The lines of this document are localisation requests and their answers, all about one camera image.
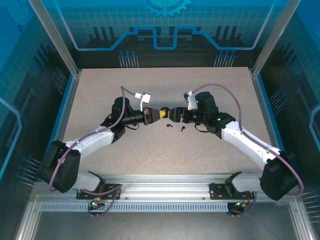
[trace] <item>aluminum frame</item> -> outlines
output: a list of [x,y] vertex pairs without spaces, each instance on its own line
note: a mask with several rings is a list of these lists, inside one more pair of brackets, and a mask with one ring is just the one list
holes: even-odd
[[295,13],[299,3],[301,0],[288,0],[288,3],[284,7],[281,16],[279,17],[278,21],[276,22],[268,40],[266,41],[263,49],[258,56],[253,68],[252,74],[256,78],[260,73],[262,67],[265,65],[269,55],[271,54],[272,50],[274,49],[275,45],[277,44],[279,38],[283,34],[287,24],[289,23],[292,15]]
[[65,42],[63,41],[56,25],[51,19],[46,7],[41,0],[28,0],[32,6],[35,14],[39,18],[41,24],[43,25],[46,33],[49,35],[52,43],[59,52],[62,60],[64,61],[66,67],[70,73],[76,77],[78,75],[78,68],[75,61],[73,60],[70,52],[68,51]]

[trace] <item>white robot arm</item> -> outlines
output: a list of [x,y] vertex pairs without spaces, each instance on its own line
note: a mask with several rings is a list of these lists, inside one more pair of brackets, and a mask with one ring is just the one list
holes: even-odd
[[[143,96],[139,94],[137,97],[143,99]],[[133,110],[129,100],[126,99],[125,114],[121,121],[115,127],[102,132],[103,128],[114,123],[120,115],[122,98],[117,98],[112,106],[111,117],[107,117],[100,127],[89,134],[89,137],[81,141],[75,139],[66,143],[60,141],[52,143],[40,167],[39,177],[49,183],[58,159],[69,147],[77,143],[62,163],[52,186],[62,193],[71,188],[96,191],[102,179],[91,172],[79,172],[80,161],[97,149],[117,141],[124,134],[127,125],[139,123],[147,125],[160,118],[169,117],[173,122],[203,124],[210,133],[239,148],[261,168],[262,171],[258,173],[237,172],[233,174],[231,184],[227,182],[225,184],[230,194],[246,191],[264,192],[271,199],[279,200],[297,185],[297,179],[292,172],[269,151],[284,157],[289,162],[286,154],[263,142],[246,129],[240,129],[239,123],[232,116],[219,112],[209,92],[201,92],[196,96],[193,96],[192,92],[187,92],[184,97],[189,103],[188,107],[173,109],[163,107],[161,110],[142,108],[142,103],[140,110]]]

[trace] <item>beige work surface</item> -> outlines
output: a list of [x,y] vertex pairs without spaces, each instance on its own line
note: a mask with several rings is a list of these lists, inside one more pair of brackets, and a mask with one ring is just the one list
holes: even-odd
[[[134,93],[151,94],[147,107],[171,109],[186,107],[183,94],[207,83],[229,88],[240,102],[242,125],[270,142],[246,67],[83,69],[64,141],[94,131],[111,113],[115,98],[122,95],[120,86]],[[226,91],[217,87],[203,91],[211,92],[221,112],[238,119],[237,105]],[[129,94],[126,97],[133,109],[139,109],[137,98]],[[259,168],[239,149],[214,134],[200,133],[193,124],[160,119],[147,126],[140,124],[137,131],[127,129],[117,142],[86,157],[80,169],[97,174],[207,174],[256,172]]]

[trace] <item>metal bar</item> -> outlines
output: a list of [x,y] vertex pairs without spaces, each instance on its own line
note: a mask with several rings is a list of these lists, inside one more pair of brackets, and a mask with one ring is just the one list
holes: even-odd
[[55,136],[52,136],[53,137],[52,138],[52,142],[54,140],[62,141],[63,138],[64,138],[65,131],[66,131],[66,128],[67,128],[68,119],[69,119],[69,115],[70,115],[70,112],[71,112],[71,107],[72,107],[72,104],[74,102],[74,98],[75,98],[75,95],[76,95],[80,74],[81,73],[79,73],[77,77],[73,77],[73,79],[70,82],[68,82],[68,84],[70,84],[70,88],[67,91],[67,96],[66,96],[65,104],[63,106],[62,113],[61,113],[61,118],[59,119],[59,123],[58,123],[58,126],[57,126],[57,130],[56,130]]
[[26,166],[27,168],[31,168],[31,169],[33,169],[33,170],[35,170],[35,171],[38,171],[37,168],[34,168],[33,166],[30,166],[29,163],[27,163],[25,166]]
[[295,201],[290,202],[298,236],[301,240],[316,240],[318,236],[312,228],[304,203],[298,201],[298,199],[299,198],[295,198]]
[[266,129],[268,131],[270,141],[273,146],[279,148],[280,145],[279,145],[279,142],[277,139],[277,135],[276,135],[275,129],[273,127],[271,117],[268,112],[268,107],[267,107],[267,103],[266,103],[267,99],[264,100],[263,90],[262,90],[262,87],[259,83],[258,77],[253,77],[253,75],[251,73],[251,78],[252,78],[252,83],[253,83],[253,86],[254,86],[254,89],[256,92],[258,102],[260,104],[262,116],[263,116],[263,119],[265,122]]
[[257,58],[254,66],[252,68],[252,72],[253,72],[254,77],[258,76],[258,74],[260,73],[261,69],[263,68],[269,55],[271,54],[276,43],[278,42],[280,36],[282,35],[283,31],[285,30],[289,20],[291,19],[292,15],[294,14],[300,1],[301,0],[289,0],[288,3],[286,4],[286,6],[284,7],[278,21],[276,22],[268,40],[266,41],[259,57]]
[[314,209],[314,208],[318,208],[320,207],[320,205],[316,205],[316,206],[308,206],[305,209]]
[[41,164],[41,162],[39,162],[39,161],[35,160],[34,158],[32,158],[32,156],[29,156],[29,157],[28,157],[28,159],[29,159],[29,160],[33,160],[33,161],[35,161],[35,162],[37,162],[37,163]]
[[320,195],[314,195],[314,196],[304,197],[303,200],[313,199],[313,198],[316,198],[316,197],[320,197]]
[[30,163],[30,164],[32,164],[32,165],[34,165],[34,166],[36,166],[36,167],[39,167],[39,165],[38,164],[35,164],[34,162],[32,162],[32,161],[29,161],[29,160],[27,160],[27,159],[25,159],[25,161],[27,162],[27,163]]
[[70,55],[67,46],[65,45],[62,37],[60,36],[54,22],[52,21],[46,7],[41,0],[28,0],[32,6],[35,14],[42,23],[45,31],[48,33],[51,41],[53,42],[55,48],[59,52],[62,60],[64,61],[66,67],[73,76],[78,75],[78,68]]
[[279,92],[280,92],[280,90],[276,90],[276,91],[274,92],[274,94],[272,94],[272,96],[269,98],[269,102],[271,102],[272,99],[279,94]]
[[20,180],[20,184],[25,184],[25,185],[28,185],[28,186],[30,186],[30,187],[33,187],[32,184],[26,183],[26,182],[24,182],[23,180]]
[[34,230],[36,227],[37,219],[39,216],[40,207],[41,207],[40,202],[37,202],[37,201],[28,202],[15,240],[31,240],[32,239]]
[[[117,202],[238,202],[234,200],[211,200],[209,184],[224,183],[231,174],[187,174],[187,175],[103,175],[106,183],[122,184],[121,196]],[[77,191],[70,190],[66,193],[49,192],[48,184],[36,182],[30,195],[41,202],[85,202],[75,199]],[[284,196],[281,202],[290,202],[294,198]],[[258,202],[273,202],[264,193],[258,193]]]

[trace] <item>small black object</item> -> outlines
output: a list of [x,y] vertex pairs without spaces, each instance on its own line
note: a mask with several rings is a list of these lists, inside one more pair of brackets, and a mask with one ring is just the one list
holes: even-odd
[[100,210],[102,209],[106,204],[104,204],[103,202],[99,202],[97,205],[92,205],[89,204],[88,205],[88,210],[93,211],[93,210]]
[[244,213],[245,211],[245,208],[242,207],[241,205],[240,206],[236,206],[234,202],[228,202],[227,204],[227,208],[229,210],[229,213],[231,213],[232,215],[239,215],[239,213],[237,212],[234,212],[233,210],[236,210],[238,212],[241,212],[242,214]]
[[160,110],[165,112],[165,115],[162,117],[163,119],[166,119],[167,117],[169,117],[170,109],[168,107],[165,106],[165,107],[161,108]]
[[[116,187],[118,187],[120,185],[121,184],[105,184],[104,185],[104,189],[100,190],[99,192],[104,193],[104,192],[112,190],[112,189],[114,189],[114,188],[116,188]],[[117,192],[118,192],[117,190],[114,190],[114,191],[112,191],[112,192],[110,192],[108,194],[105,194],[105,195],[101,196],[101,199],[102,200],[113,200]],[[78,199],[78,200],[92,200],[92,199],[94,199],[96,197],[97,196],[85,193],[83,191],[80,191],[80,192],[76,193],[76,199]],[[118,193],[118,196],[115,199],[116,200],[120,199],[120,192]]]

